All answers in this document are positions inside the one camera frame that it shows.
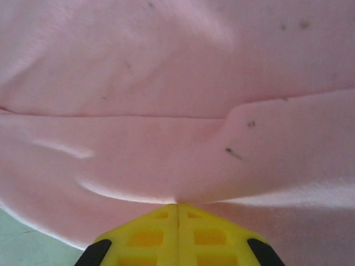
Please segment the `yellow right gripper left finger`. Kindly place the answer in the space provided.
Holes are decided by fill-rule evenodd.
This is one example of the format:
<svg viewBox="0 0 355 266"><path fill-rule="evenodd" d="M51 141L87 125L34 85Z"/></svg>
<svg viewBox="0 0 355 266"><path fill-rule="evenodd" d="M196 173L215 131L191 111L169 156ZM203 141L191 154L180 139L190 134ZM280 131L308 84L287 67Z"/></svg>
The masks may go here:
<svg viewBox="0 0 355 266"><path fill-rule="evenodd" d="M178 266L178 205L160 207L103 233L74 266Z"/></svg>

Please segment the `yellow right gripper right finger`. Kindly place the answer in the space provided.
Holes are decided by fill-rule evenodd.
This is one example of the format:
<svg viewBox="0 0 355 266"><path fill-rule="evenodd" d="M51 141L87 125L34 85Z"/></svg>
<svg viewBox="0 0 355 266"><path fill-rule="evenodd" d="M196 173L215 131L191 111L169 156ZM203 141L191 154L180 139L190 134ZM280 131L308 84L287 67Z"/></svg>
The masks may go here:
<svg viewBox="0 0 355 266"><path fill-rule="evenodd" d="M178 210L179 266L286 266L258 233L189 204Z"/></svg>

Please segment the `pink t-shirt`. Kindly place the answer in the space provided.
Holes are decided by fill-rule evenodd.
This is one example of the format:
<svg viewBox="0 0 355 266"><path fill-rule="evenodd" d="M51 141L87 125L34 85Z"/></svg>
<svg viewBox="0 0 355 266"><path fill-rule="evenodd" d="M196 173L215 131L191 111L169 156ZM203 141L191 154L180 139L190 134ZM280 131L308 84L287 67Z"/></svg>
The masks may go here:
<svg viewBox="0 0 355 266"><path fill-rule="evenodd" d="M0 0L0 208L83 249L168 203L355 266L355 0Z"/></svg>

